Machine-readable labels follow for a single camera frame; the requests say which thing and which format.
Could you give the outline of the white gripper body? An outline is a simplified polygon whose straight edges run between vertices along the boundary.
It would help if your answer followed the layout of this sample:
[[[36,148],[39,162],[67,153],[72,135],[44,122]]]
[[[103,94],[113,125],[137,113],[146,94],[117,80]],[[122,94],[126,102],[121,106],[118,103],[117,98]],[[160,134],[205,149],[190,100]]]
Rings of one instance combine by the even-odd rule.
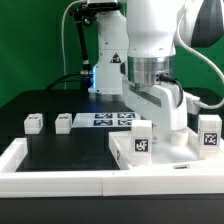
[[[160,85],[135,86],[124,76],[122,90],[125,105],[142,118],[166,131],[180,131],[187,127],[187,114],[197,115],[199,97],[187,92],[180,99],[179,88],[175,84],[162,82]]]

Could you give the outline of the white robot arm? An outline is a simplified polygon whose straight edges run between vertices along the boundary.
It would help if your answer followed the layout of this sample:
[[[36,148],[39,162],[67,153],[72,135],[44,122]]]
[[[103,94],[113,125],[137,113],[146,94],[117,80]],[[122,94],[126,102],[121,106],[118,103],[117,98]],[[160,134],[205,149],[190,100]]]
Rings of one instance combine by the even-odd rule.
[[[89,93],[122,99],[161,129],[186,128],[176,48],[194,52],[224,36],[224,0],[87,0],[87,8],[96,14],[99,41]]]

